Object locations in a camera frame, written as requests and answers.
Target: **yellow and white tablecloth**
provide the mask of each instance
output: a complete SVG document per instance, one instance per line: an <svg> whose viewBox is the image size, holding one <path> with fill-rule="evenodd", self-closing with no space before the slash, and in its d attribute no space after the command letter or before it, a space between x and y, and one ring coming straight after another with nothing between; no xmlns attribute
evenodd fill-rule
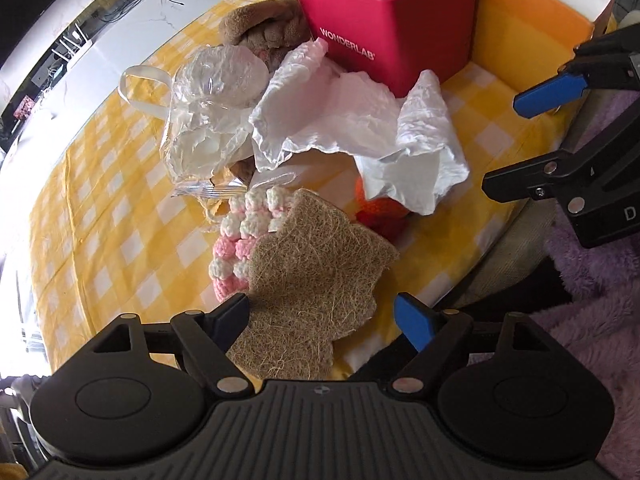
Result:
<svg viewBox="0 0 640 480"><path fill-rule="evenodd" d="M218 44L217 26L231 9L258 0L224 0L147 60L173 74L199 47ZM165 88L138 82L137 99L160 101ZM401 291L433 304L486 253L517 205L487 199L485 172L558 145L575 109L527 121L512 107L514 91L469 64L443 85L471 167L428 217L414 217L401 258L376 289L378 311L361 330L335 343L335 378L344 378L398 329L392 300ZM160 161L162 121L129 107L114 91L85 124L53 171L31 214L36 308L52 368L122 312L166 322L191 308L217 304L207 274L216 235L203 232L202 208L172 198ZM355 211L352 164L318 182L321 194Z"/></svg>

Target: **purple fuzzy blanket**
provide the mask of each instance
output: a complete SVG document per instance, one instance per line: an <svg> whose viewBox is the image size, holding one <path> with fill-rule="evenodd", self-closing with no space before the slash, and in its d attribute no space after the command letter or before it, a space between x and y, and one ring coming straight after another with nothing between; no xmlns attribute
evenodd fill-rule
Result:
<svg viewBox="0 0 640 480"><path fill-rule="evenodd" d="M638 96L614 94L580 146ZM575 303L532 318L593 372L614 399L616 415L600 463L622 480L640 479L640 234L583 249L558 210L546 247Z"/></svg>

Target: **orange object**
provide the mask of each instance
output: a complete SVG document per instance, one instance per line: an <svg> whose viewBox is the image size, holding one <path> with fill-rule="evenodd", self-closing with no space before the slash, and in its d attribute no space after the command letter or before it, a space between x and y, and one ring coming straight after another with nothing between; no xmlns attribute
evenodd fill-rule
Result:
<svg viewBox="0 0 640 480"><path fill-rule="evenodd" d="M361 211L384 218L404 218L410 213L407 208L392 198L382 197L367 200L364 195L362 177L360 176L356 180L356 202Z"/></svg>

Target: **wire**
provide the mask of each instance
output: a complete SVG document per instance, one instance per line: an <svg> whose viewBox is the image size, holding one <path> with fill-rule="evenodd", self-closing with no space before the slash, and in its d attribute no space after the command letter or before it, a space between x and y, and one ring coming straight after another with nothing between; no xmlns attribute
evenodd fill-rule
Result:
<svg viewBox="0 0 640 480"><path fill-rule="evenodd" d="M135 8L142 0L124 0L119 6L113 9L111 12L105 14L100 20L104 23L115 23L126 16L131 9ZM175 0L168 0L171 3L177 5L184 5L182 2L176 2Z"/></svg>

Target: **screw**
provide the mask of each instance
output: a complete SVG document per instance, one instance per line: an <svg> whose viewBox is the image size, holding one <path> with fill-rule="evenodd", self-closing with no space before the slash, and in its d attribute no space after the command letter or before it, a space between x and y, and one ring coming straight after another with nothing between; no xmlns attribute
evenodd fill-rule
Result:
<svg viewBox="0 0 640 480"><path fill-rule="evenodd" d="M551 161L545 164L545 173L550 175L558 168L558 163Z"/></svg>
<svg viewBox="0 0 640 480"><path fill-rule="evenodd" d="M414 377L400 377L391 387L399 394L416 394L424 388L424 383Z"/></svg>
<svg viewBox="0 0 640 480"><path fill-rule="evenodd" d="M567 206L567 210L569 213L576 214L584 209L584 199L581 196L576 196L571 199L569 205Z"/></svg>
<svg viewBox="0 0 640 480"><path fill-rule="evenodd" d="M226 394L239 394L249 387L249 383L242 377L225 377L218 381L216 387Z"/></svg>

